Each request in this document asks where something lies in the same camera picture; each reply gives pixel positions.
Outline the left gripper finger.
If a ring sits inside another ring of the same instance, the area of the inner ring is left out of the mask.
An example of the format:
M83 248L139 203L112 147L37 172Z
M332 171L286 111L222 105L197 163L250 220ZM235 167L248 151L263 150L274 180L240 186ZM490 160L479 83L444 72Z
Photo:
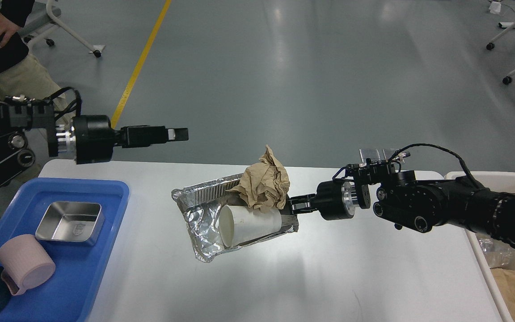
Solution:
M120 130L119 146L122 148L143 148L170 141L188 141L188 128L167 128L165 126L129 126Z

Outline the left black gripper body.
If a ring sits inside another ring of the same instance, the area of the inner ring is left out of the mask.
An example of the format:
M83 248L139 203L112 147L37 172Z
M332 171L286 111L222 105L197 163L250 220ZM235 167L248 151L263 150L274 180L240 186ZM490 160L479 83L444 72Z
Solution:
M76 116L69 124L56 126L56 137L59 153L72 157L77 165L111 161L117 143L117 131L106 115Z

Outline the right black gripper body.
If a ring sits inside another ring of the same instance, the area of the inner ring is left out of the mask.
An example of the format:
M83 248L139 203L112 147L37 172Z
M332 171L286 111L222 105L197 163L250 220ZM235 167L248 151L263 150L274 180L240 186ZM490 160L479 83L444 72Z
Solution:
M352 219L359 206L355 184L349 181L326 181L317 186L315 208L325 220Z

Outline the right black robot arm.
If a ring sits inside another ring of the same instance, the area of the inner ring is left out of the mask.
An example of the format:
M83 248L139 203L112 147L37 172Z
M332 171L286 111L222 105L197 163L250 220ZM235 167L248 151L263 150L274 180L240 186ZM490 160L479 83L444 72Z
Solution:
M455 179L419 181L413 170L402 171L409 147L378 151L362 149L361 162L339 169L321 182L314 194L288 199L289 213L318 211L325 220L351 219L356 208L372 208L396 229L427 233L450 224L488 235L515 249L515 193L495 192L480 183L460 155L463 175Z

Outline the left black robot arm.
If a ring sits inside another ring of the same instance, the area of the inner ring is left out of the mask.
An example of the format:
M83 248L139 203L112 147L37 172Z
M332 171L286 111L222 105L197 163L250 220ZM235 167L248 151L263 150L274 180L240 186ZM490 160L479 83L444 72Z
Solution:
M50 157L65 153L77 164L108 162L113 149L143 148L171 141L187 141L187 128L164 126L112 127L106 115L81 114L78 90L64 110L56 111L54 102L66 87L43 99L24 95L6 96L0 101L0 188L35 164L26 132L44 130Z

